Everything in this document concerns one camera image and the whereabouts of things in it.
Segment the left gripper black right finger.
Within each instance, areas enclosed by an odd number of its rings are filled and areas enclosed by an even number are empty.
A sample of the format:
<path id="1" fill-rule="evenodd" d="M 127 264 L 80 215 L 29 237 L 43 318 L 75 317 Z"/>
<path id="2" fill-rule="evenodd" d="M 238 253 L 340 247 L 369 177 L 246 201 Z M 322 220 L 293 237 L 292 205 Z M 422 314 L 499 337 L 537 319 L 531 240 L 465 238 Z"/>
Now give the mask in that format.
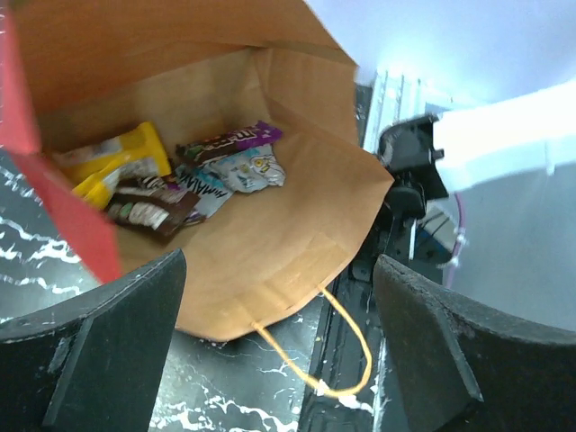
<path id="1" fill-rule="evenodd" d="M 381 255 L 373 289 L 412 431 L 573 431 L 575 334 Z"/>

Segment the red brown paper bag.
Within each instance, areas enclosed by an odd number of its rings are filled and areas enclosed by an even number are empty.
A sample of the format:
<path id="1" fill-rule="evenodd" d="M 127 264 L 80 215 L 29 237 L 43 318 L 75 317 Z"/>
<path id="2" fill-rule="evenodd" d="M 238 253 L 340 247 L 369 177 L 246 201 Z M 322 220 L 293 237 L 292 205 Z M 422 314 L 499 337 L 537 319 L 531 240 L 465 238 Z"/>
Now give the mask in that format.
<path id="1" fill-rule="evenodd" d="M 1 141 L 101 280 L 179 248 L 176 325 L 218 342 L 303 308 L 350 263 L 392 176 L 358 143 L 355 62 L 303 1 L 9 1 Z M 114 228 L 55 156 L 151 122 L 166 151 L 264 121 L 281 187 L 165 246 Z"/>

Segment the brown chocolate candy packet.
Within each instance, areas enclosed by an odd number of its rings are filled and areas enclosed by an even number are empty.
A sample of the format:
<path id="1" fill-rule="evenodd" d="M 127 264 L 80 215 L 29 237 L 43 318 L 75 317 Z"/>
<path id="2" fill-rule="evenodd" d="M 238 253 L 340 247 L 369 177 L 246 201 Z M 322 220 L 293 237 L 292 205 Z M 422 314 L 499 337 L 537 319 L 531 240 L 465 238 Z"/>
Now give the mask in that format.
<path id="1" fill-rule="evenodd" d="M 104 212 L 117 225 L 166 243 L 185 225 L 200 199 L 171 177 L 133 177 L 118 183 Z"/>

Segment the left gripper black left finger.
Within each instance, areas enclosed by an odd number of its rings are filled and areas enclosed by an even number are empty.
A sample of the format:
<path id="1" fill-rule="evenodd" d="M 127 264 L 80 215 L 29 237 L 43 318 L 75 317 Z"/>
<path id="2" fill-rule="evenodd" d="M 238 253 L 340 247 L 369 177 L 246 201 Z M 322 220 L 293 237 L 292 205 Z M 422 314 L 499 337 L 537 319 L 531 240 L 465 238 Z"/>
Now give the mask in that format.
<path id="1" fill-rule="evenodd" d="M 1 326 L 3 431 L 146 431 L 186 278 L 177 249 Z"/>

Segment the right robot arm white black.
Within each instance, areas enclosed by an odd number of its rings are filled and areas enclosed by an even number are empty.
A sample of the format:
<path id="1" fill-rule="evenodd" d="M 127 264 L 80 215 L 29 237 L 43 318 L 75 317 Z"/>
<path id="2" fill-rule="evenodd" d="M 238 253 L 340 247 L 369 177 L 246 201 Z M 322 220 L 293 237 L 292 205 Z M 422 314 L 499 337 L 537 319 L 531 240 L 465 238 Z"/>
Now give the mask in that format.
<path id="1" fill-rule="evenodd" d="M 396 122 L 381 132 L 377 155 L 418 197 L 418 209 L 492 180 L 575 161 L 575 83 Z"/>

